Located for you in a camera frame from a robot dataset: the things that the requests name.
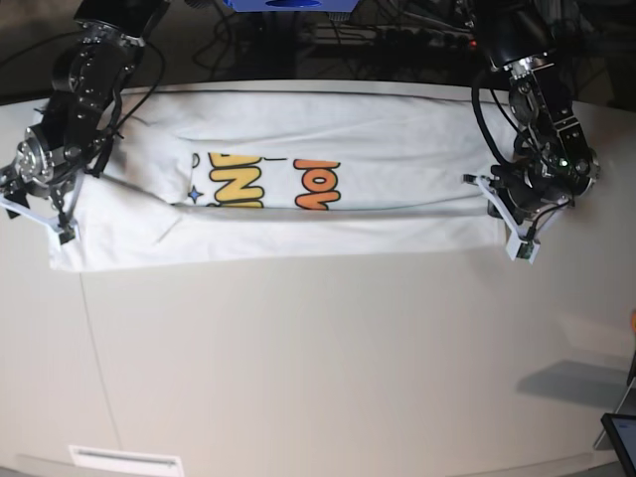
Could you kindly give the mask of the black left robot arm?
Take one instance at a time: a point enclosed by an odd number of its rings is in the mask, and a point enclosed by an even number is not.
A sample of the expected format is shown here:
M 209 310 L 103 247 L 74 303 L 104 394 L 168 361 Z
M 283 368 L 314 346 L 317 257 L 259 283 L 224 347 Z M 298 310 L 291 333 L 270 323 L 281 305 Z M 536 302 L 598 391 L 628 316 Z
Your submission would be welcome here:
M 572 110 L 572 97 L 554 63 L 555 40 L 531 1 L 469 1 L 466 13 L 477 47 L 489 62 L 471 87 L 479 129 L 496 163 L 486 183 L 493 207 L 522 239 L 535 239 L 557 212 L 574 205 L 597 180 L 599 166 Z M 495 73 L 510 77 L 501 111 L 516 132 L 506 158 L 488 129 L 480 89 Z

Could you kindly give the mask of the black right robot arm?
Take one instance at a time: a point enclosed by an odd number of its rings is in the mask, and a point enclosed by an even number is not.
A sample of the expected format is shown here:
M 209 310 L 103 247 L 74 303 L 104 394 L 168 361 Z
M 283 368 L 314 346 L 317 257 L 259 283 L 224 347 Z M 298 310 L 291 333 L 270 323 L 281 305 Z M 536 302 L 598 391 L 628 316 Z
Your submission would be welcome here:
M 80 38 L 54 64 L 53 93 L 1 170 L 1 196 L 22 207 L 50 198 L 57 210 L 78 174 L 101 175 L 128 113 L 122 91 L 141 64 L 167 1 L 83 1 Z

